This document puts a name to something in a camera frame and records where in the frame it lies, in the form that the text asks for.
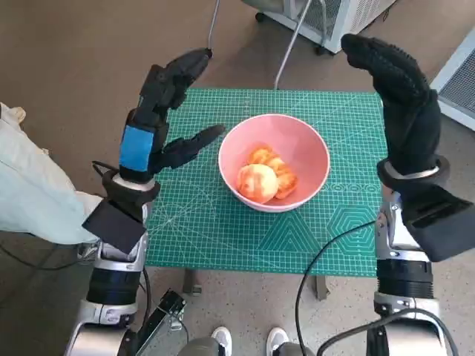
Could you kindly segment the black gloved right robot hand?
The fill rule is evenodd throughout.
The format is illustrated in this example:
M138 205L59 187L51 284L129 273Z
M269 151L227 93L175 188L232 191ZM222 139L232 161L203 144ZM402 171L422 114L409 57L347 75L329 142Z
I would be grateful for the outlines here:
M441 133L437 92L417 61L376 37L346 34L341 48L350 66L367 71L383 104L387 158L402 176L436 167Z

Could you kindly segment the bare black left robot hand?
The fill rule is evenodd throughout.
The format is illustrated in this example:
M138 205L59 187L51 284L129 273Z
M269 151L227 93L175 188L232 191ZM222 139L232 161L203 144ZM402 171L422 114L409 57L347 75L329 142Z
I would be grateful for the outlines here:
M203 73L211 58L211 49L198 48L177 57L165 67L151 66L138 104L129 111L122 134L119 174L123 179L145 183L164 168L185 165L225 131L223 125L213 125L192 138L166 142L168 112L184 103L186 91Z

